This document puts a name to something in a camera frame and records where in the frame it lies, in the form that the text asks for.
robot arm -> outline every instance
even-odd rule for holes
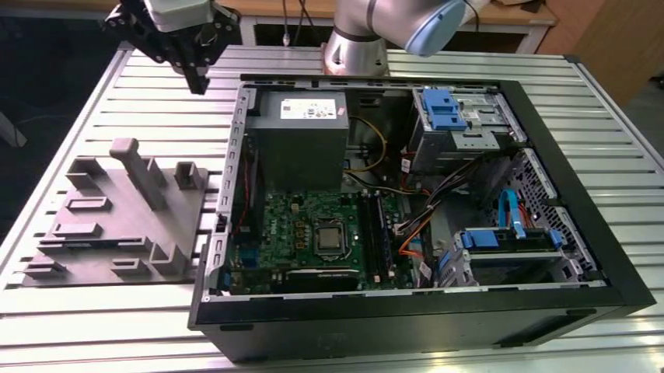
[[[462,0],[336,0],[334,31],[324,50],[332,75],[382,75],[384,40],[422,57],[441,51],[462,24]]]
[[[207,69],[239,37],[235,10],[211,0],[120,0],[104,23],[155,62],[169,62],[192,93],[205,93]]]
[[[239,14],[215,0],[119,0],[107,29],[155,62],[169,62],[188,88],[204,94],[209,65],[239,38]],[[475,8],[489,0],[470,0]],[[441,51],[463,20],[463,0],[336,0],[324,68],[334,75],[382,75],[384,40],[427,57]]]

open computer tower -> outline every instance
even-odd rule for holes
[[[517,82],[241,79],[188,320],[232,361],[530,346],[653,304]]]

yellow wire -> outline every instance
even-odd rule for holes
[[[375,161],[375,163],[372,165],[368,165],[362,169],[344,169],[343,170],[344,173],[362,173],[363,171],[368,171],[370,169],[372,169],[383,161],[384,155],[387,154],[387,140],[384,140],[384,136],[383,136],[383,134],[380,134],[380,131],[378,131],[378,128],[364,118],[348,116],[348,119],[356,119],[359,122],[366,124],[368,126],[368,128],[371,128],[371,130],[374,130],[375,134],[380,138],[380,144],[383,146],[383,150],[380,151],[380,158],[378,158],[378,161]]]

cpu socket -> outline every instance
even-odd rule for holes
[[[324,260],[336,260],[346,255],[346,231],[339,219],[319,218],[314,221],[314,254]]]

aluminum workbench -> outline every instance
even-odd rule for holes
[[[62,203],[62,170],[77,155],[103,166],[112,139],[141,141],[160,167],[192,160],[211,170],[200,252],[213,224],[216,188],[239,73],[315,75],[314,48],[231,47],[209,71],[204,96],[167,64],[117,51],[0,249],[0,367],[16,371],[196,371],[236,368],[187,330],[192,285],[22,288],[21,268]],[[658,305],[597,322],[533,348],[279,362],[248,367],[414,371],[658,371],[664,367],[664,161],[585,68],[562,57],[391,51],[392,76],[499,78],[522,83]]]

